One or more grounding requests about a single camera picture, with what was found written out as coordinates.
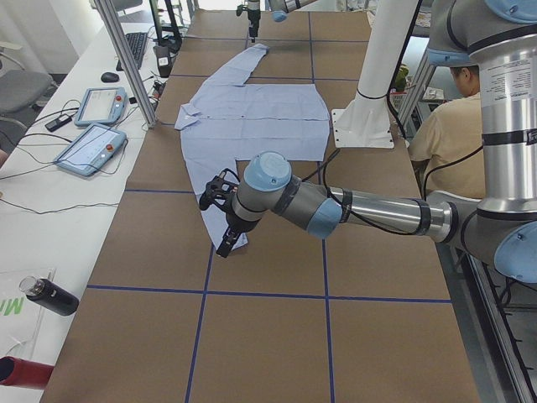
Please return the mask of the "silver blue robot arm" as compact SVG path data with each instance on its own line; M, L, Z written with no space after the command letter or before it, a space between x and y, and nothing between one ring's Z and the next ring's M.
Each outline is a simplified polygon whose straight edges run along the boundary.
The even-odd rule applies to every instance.
M217 252L274 212L318 237L345 222L398 235L425 235L468 252L499 273L536 280L536 4L533 1L436 1L433 65L476 64L481 74L482 200L433 191L425 200L387 198L314 185L294 176L275 152L256 155L242 181L223 175L206 185L201 209L224 211Z
M269 0L268 8L271 12L272 20L280 23L286 20L287 16L298 9L305 7L315 0ZM243 1L237 7L236 15L240 16L243 12L247 13L249 28L252 31L251 36L256 36L261 21L261 2L260 1Z

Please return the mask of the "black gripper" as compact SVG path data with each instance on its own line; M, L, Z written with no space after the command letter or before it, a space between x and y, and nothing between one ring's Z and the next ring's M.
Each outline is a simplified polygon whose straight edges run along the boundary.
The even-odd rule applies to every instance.
M257 30L261 19L260 1L247 0L246 9L248 13L249 27L253 30Z
M230 244L232 244L231 251L241 248L242 237L239 236L255 228L255 222L244 220L234 212L228 212L226 214L226 221L227 230L216 250L216 254L223 258L226 258L230 254Z

